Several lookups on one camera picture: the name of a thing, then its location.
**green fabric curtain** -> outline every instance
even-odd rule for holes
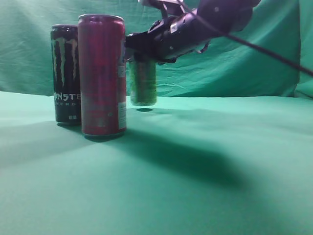
[[[185,2],[191,7],[199,3]],[[160,18],[156,9],[137,0],[1,1],[0,90],[52,95],[51,25],[76,24],[86,13],[119,15],[127,33],[145,31]],[[297,0],[262,0],[247,28],[236,33],[295,62],[299,35]],[[213,40],[202,55],[157,66],[159,96],[289,96],[298,81],[299,72],[225,38]]]
[[[301,30],[301,64],[313,69],[313,1],[300,0],[300,30]],[[313,78],[300,73],[297,86],[299,96],[313,98]]]

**monster energy can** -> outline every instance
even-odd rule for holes
[[[81,124],[81,94],[76,25],[51,30],[55,118],[59,124]]]
[[[157,102],[156,63],[135,53],[130,66],[131,102],[151,106]]]

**aluminum can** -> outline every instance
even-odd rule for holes
[[[131,103],[135,106],[152,106],[157,102],[156,63],[135,56],[129,62]]]
[[[126,131],[125,23],[112,15],[81,15],[78,23],[82,132],[115,138]]]
[[[81,124],[78,29],[56,24],[51,28],[55,120],[62,125]]]

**wire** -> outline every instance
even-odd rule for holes
[[[203,19],[201,16],[198,16],[198,15],[196,15],[195,13],[193,13],[192,10],[191,10],[185,3],[181,2],[180,0],[177,0],[177,2],[179,3],[180,6],[182,6],[183,8],[185,8],[190,14],[192,14],[200,23],[202,23],[202,24],[203,24],[205,27],[207,27],[209,30],[215,31],[216,33],[220,34],[220,35],[223,36],[223,37],[226,37],[226,38],[228,38],[228,39],[230,39],[230,40],[233,40],[233,41],[238,42],[238,43],[240,43],[240,44],[242,44],[242,45],[245,45],[245,46],[247,46],[247,47],[253,48],[253,49],[255,49],[255,50],[257,50],[257,51],[259,51],[259,52],[261,52],[261,53],[264,53],[264,54],[266,54],[266,55],[268,55],[268,56],[270,56],[270,57],[273,57],[273,58],[275,58],[275,59],[281,61],[282,63],[284,63],[284,64],[286,64],[286,65],[288,65],[288,66],[290,66],[290,67],[292,67],[292,68],[294,68],[294,69],[296,69],[296,70],[299,70],[299,71],[301,71],[301,72],[304,72],[304,73],[310,75],[311,77],[313,77],[313,71],[312,71],[312,70],[307,69],[307,68],[305,68],[305,67],[303,67],[303,66],[301,66],[301,65],[299,65],[299,64],[297,64],[297,63],[295,63],[295,62],[293,62],[293,61],[291,61],[291,60],[289,60],[289,59],[287,59],[287,58],[285,58],[285,57],[283,57],[283,56],[281,56],[281,55],[279,55],[279,54],[273,52],[273,51],[270,51],[270,50],[265,49],[265,48],[263,48],[263,47],[260,47],[260,46],[258,46],[258,45],[249,43],[249,42],[247,42],[247,41],[245,41],[245,40],[243,40],[243,39],[240,39],[240,38],[237,38],[237,37],[235,37],[235,36],[232,36],[232,35],[229,35],[229,34],[227,34],[227,33],[223,33],[223,32],[221,32],[221,31],[219,31],[219,30],[216,29],[214,26],[212,26],[211,24],[209,24],[209,23],[208,23],[205,19]]]

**claw m logo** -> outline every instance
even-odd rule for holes
[[[72,59],[73,59],[73,79],[75,80],[76,78],[76,66],[77,66],[77,58],[76,58],[76,49],[77,49],[77,41],[75,39],[71,39],[67,41],[65,38],[57,38],[55,40],[52,40],[52,54],[53,54],[53,62],[54,62],[54,75],[55,79],[57,79],[57,57],[56,57],[56,45],[57,43],[59,44],[59,49],[60,49],[60,57],[61,57],[61,65],[60,65],[60,70],[61,70],[61,76],[62,76],[62,86],[64,86],[65,82],[65,75],[64,75],[64,65],[66,62],[65,58],[65,46],[66,44],[70,44],[72,47]]]

